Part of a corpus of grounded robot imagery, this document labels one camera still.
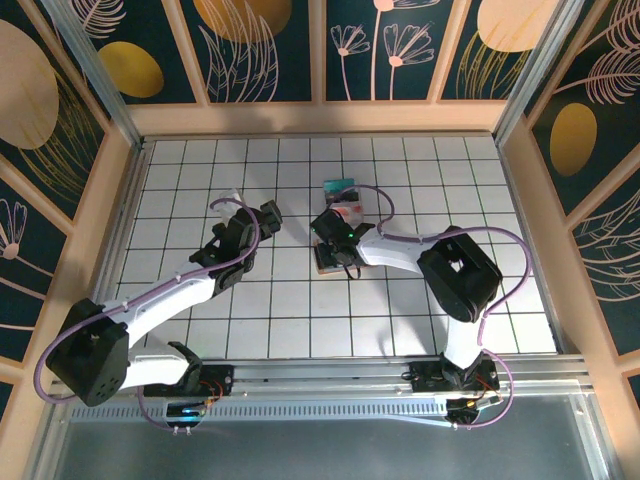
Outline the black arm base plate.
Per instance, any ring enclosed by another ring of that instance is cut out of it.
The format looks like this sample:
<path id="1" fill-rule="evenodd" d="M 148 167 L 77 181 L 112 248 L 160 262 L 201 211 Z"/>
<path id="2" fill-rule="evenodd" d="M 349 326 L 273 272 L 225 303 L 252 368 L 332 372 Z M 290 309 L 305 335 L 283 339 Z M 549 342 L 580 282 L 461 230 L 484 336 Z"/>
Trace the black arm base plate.
<path id="1" fill-rule="evenodd" d="M 496 365 L 488 358 L 467 369 L 440 360 L 410 362 L 402 378 L 411 384 L 414 393 L 482 393 L 500 389 Z"/>
<path id="2" fill-rule="evenodd" d="M 174 385 L 146 385 L 143 393 L 163 398 L 225 396 L 231 393 L 233 374 L 232 365 L 203 365 L 190 368 Z"/>

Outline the long aluminium mounting rail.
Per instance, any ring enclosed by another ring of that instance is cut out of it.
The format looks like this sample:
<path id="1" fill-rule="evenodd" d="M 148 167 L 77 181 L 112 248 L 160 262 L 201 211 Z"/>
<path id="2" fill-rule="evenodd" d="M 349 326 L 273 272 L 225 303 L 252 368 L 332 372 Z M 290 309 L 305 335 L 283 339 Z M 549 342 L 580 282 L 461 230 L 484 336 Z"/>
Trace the long aluminium mounting rail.
<path id="1" fill-rule="evenodd" d="M 517 395 L 560 394 L 590 391 L 592 382 L 586 364 L 573 355 L 505 356 L 492 360 L 500 381 L 498 391 L 414 393 L 411 384 L 402 378 L 408 364 L 415 361 L 439 360 L 435 356 L 415 358 L 344 358 L 312 360 L 228 361 L 201 360 L 203 365 L 232 365 L 233 386 L 224 398 L 269 398 L 319 400 L 341 397 L 417 396 L 435 398 L 476 398 L 480 396 L 507 397 Z M 67 395 L 48 391 L 52 397 L 63 397 L 65 402 L 80 400 L 54 374 Z"/>

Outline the aluminium corner post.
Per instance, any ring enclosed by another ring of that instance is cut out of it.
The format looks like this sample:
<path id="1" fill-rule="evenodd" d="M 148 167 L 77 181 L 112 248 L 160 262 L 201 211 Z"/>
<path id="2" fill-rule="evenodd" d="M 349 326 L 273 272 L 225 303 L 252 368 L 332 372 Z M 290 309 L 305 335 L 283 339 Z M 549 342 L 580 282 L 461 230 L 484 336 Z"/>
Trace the aluminium corner post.
<path id="1" fill-rule="evenodd" d="M 583 3 L 584 0 L 560 0 L 555 7 L 511 91 L 506 107 L 494 130 L 493 139 L 498 150 L 508 140 L 535 90 L 558 56 L 567 35 L 579 17 Z"/>
<path id="2" fill-rule="evenodd" d="M 59 28 L 62 38 L 71 49 L 74 58 L 87 74 L 88 80 L 111 115 L 111 119 L 134 151 L 139 153 L 142 150 L 142 136 L 135 127 L 125 102 L 100 60 L 88 34 L 72 12 L 72 7 L 62 0 L 41 1 L 52 21 Z"/>

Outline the teal plastic card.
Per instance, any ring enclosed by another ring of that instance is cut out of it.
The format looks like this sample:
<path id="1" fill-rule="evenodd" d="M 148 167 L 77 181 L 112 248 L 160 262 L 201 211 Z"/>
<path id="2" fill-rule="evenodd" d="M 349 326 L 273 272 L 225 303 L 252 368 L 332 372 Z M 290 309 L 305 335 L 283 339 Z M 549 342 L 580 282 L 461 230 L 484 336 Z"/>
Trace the teal plastic card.
<path id="1" fill-rule="evenodd" d="M 357 202 L 359 191 L 354 188 L 355 185 L 353 178 L 325 180 L 323 191 L 326 204 Z"/>

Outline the grey metal sheet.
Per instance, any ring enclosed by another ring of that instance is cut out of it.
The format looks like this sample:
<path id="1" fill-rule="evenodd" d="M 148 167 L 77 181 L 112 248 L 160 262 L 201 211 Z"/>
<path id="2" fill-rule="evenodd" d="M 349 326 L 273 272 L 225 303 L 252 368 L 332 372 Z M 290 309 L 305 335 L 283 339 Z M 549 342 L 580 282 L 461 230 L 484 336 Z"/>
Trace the grey metal sheet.
<path id="1" fill-rule="evenodd" d="M 46 414 L 27 480 L 625 480 L 592 406 L 524 396 L 498 422 L 213 421 L 172 435 L 123 412 Z"/>

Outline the brown card holder wallet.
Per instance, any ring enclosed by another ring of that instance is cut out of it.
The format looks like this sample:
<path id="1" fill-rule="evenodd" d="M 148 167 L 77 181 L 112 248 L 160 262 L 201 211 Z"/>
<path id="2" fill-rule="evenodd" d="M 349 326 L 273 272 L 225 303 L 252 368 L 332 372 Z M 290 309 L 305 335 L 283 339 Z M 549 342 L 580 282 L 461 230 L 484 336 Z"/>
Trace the brown card holder wallet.
<path id="1" fill-rule="evenodd" d="M 313 243 L 313 254 L 316 269 L 319 274 L 324 275 L 345 272 L 345 267 L 338 263 L 329 245 L 321 242 L 320 240 L 315 240 Z M 357 276 L 360 276 L 358 271 L 364 268 L 368 268 L 368 265 L 363 263 L 360 259 L 357 259 L 355 264 L 351 264 L 346 267 L 349 274 L 356 274 Z"/>

